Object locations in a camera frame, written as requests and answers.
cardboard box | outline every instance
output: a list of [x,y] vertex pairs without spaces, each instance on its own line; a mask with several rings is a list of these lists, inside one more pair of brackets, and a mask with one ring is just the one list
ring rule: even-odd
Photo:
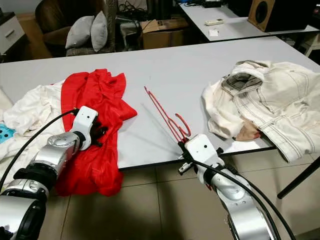
[[191,31],[184,18],[151,20],[140,23],[142,27],[143,49],[159,49],[187,45]]

remote control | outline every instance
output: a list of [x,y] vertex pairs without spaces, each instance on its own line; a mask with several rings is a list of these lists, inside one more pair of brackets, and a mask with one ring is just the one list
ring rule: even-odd
[[213,26],[213,25],[218,25],[218,24],[223,24],[225,21],[221,18],[212,20],[212,21],[205,21],[204,24],[207,26]]

red wire hanger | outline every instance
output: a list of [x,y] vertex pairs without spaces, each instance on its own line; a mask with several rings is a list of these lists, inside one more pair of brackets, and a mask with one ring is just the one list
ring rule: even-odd
[[156,96],[151,91],[149,91],[146,87],[144,87],[144,89],[145,89],[146,93],[149,95],[149,97],[152,100],[153,104],[155,105],[156,109],[159,111],[163,120],[165,121],[165,123],[169,127],[169,129],[170,129],[171,133],[173,134],[173,136],[175,137],[175,139],[178,142],[185,143],[188,140],[187,137],[191,136],[191,131],[190,131],[190,128],[189,128],[188,124],[186,123],[186,121],[178,113],[175,114],[175,116],[178,117],[182,121],[187,132],[185,132],[171,117],[168,116],[168,114],[166,113],[166,111],[164,110],[162,105],[157,100]]

white cloth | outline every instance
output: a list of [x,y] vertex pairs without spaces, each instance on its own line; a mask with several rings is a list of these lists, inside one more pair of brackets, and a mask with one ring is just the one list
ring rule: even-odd
[[290,62],[240,61],[202,97],[212,133],[235,137],[243,116],[288,162],[320,152],[320,73]]
[[[0,144],[0,176],[28,139],[61,114],[62,84],[63,81],[52,85],[37,86],[28,91],[12,108],[4,111],[0,116],[0,121],[3,121],[8,128],[16,130],[12,138]],[[13,175],[18,169],[28,165],[39,149],[46,145],[50,136],[63,132],[63,122],[62,119],[59,119],[37,136],[17,159],[5,180],[5,184],[13,180]]]

white table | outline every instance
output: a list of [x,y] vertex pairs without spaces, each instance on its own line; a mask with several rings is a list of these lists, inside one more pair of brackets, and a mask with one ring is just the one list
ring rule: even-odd
[[71,56],[0,64],[0,86],[16,102],[37,85],[64,80],[72,73],[107,68],[113,75],[125,73],[123,99],[138,116],[127,120],[118,135],[119,168],[176,160],[181,150],[153,106],[144,86],[162,103],[168,114],[181,114],[193,135],[205,133],[215,148],[235,154],[261,151],[272,144],[257,139],[222,140],[208,132],[201,94],[241,60],[291,61],[311,70],[320,66],[276,37],[262,37],[160,49]]
[[[237,16],[227,6],[212,8],[185,6],[184,4],[180,6],[210,42],[319,31],[317,28],[308,25],[303,30],[263,32],[248,22],[248,17]],[[205,25],[205,21],[216,19],[223,19],[224,24],[214,26]],[[210,29],[217,29],[219,31],[218,36],[209,36]]]

